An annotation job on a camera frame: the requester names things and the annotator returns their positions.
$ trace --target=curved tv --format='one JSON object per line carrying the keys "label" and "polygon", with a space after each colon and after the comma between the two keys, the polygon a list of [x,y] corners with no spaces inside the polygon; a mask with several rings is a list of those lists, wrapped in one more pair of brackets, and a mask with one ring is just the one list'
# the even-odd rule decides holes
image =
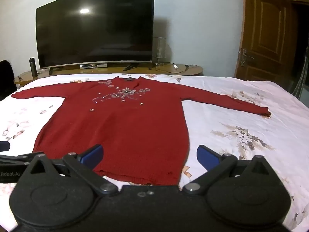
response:
{"label": "curved tv", "polygon": [[151,62],[154,0],[57,0],[36,9],[40,68]]}

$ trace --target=blue gripper pad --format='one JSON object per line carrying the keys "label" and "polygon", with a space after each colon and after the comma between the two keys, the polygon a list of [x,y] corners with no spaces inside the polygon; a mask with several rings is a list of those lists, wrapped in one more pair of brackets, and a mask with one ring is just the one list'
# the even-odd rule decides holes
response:
{"label": "blue gripper pad", "polygon": [[82,154],[79,154],[78,160],[90,169],[94,169],[103,159],[103,147],[94,145]]}
{"label": "blue gripper pad", "polygon": [[204,145],[200,145],[196,152],[198,162],[207,170],[211,170],[220,164],[220,154],[212,151]]}
{"label": "blue gripper pad", "polygon": [[0,141],[0,152],[5,152],[10,150],[10,143],[5,141]]}

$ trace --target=sweater sleeve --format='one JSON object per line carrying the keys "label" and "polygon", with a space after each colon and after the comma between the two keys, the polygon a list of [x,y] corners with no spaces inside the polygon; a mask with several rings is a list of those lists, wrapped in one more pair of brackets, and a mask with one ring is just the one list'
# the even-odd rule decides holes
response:
{"label": "sweater sleeve", "polygon": [[35,87],[27,90],[12,94],[12,98],[29,99],[35,97],[61,97],[67,98],[86,87],[90,86],[91,82],[83,83],[66,83],[66,84],[53,84],[42,87]]}
{"label": "sweater sleeve", "polygon": [[192,100],[200,103],[213,104],[228,109],[254,113],[257,115],[270,116],[268,107],[260,107],[239,99],[231,98],[228,95],[221,95],[208,90],[202,90],[185,85],[172,84],[180,95],[181,100]]}

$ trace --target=bed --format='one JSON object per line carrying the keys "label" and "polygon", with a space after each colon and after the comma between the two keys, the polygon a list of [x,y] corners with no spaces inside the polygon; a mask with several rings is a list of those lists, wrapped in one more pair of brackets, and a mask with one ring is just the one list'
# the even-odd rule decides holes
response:
{"label": "bed", "polygon": [[[196,158],[197,148],[201,144],[219,154],[231,153],[243,160],[251,159],[257,154],[263,155],[291,196],[292,204],[284,225],[293,232],[308,230],[309,109],[272,82],[175,75],[77,74],[35,80],[18,91],[58,83],[106,80],[116,76],[142,76],[162,82],[183,84],[269,107],[271,117],[183,101],[190,150],[182,170],[179,188],[182,189],[185,184],[206,172]],[[1,101],[0,140],[8,140],[11,148],[0,154],[17,156],[31,153],[39,131],[61,106],[63,100],[64,98],[59,97],[18,100],[9,96]],[[151,121],[152,118],[154,116],[150,114],[145,121]],[[119,188],[124,184],[133,184],[107,179]],[[8,202],[14,186],[14,183],[0,184],[0,225],[7,231],[16,226]]]}

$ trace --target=tv stand leg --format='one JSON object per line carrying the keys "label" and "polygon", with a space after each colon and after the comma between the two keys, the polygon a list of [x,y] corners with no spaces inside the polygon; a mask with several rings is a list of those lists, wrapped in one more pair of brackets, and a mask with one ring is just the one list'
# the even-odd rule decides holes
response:
{"label": "tv stand leg", "polygon": [[133,69],[133,68],[136,68],[138,65],[138,63],[131,63],[130,65],[128,65],[127,67],[125,67],[123,69],[123,71],[127,71],[127,70],[130,70],[130,69]]}

